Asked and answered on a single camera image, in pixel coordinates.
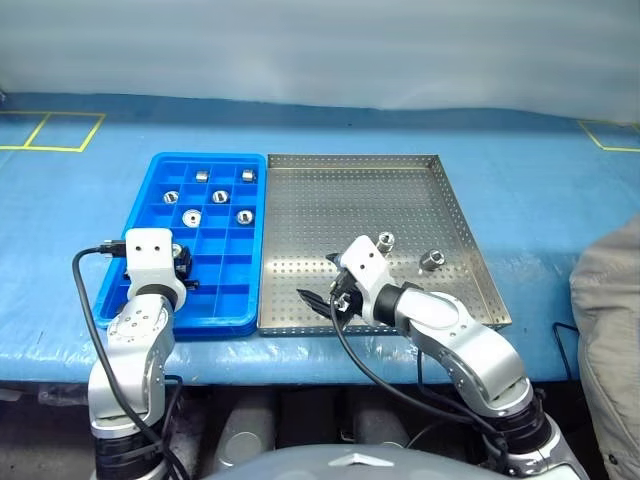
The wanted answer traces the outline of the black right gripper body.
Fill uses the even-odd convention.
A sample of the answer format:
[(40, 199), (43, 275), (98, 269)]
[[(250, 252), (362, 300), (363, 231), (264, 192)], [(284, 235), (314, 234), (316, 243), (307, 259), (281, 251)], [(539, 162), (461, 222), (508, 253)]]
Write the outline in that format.
[(351, 321), (362, 315), (363, 297), (356, 279), (347, 269), (341, 269), (329, 289), (329, 319)]

